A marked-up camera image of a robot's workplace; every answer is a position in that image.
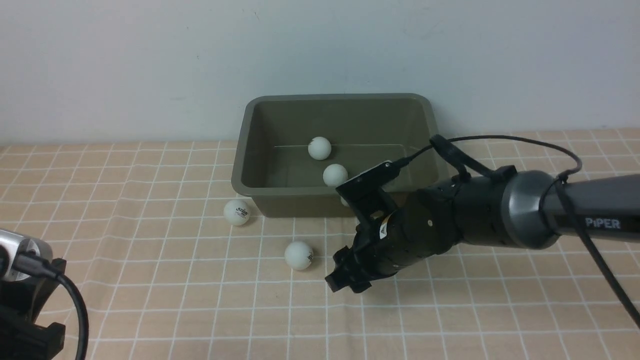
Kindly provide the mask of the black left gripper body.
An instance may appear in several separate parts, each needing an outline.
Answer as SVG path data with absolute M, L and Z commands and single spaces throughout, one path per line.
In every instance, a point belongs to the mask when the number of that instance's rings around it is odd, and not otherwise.
M 58 282 L 29 276 L 2 281 L 0 290 L 0 357 L 3 360 L 52 360 L 64 348 L 66 326 L 36 323 Z

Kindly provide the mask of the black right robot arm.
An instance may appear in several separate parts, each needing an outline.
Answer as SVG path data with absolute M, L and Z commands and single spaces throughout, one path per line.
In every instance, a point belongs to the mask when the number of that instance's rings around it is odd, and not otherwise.
M 402 205 L 368 180 L 350 180 L 338 193 L 350 200 L 359 225 L 352 247 L 333 255 L 334 269 L 325 278 L 332 292 L 359 294 L 458 244 L 539 250 L 578 234 L 553 176 L 540 170 L 501 182 L 454 177 L 410 192 Z

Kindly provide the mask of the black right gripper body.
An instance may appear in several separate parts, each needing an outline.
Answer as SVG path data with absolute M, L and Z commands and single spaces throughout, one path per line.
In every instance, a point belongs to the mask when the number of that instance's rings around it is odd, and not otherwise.
M 368 217 L 356 228 L 350 270 L 362 281 L 381 280 L 461 243 L 454 201 L 459 187 L 451 181 L 424 187 L 403 206 Z

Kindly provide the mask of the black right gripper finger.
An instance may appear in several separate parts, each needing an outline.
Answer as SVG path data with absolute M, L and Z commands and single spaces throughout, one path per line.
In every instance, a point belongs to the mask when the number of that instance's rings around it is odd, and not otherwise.
M 334 253 L 334 271 L 349 272 L 350 286 L 355 294 L 360 294 L 371 287 L 371 276 L 366 267 L 361 264 L 356 252 L 348 246 L 343 246 Z
M 343 271 L 343 269 L 334 269 L 329 275 L 325 276 L 325 281 L 329 289 L 334 293 L 351 285 L 349 272 Z

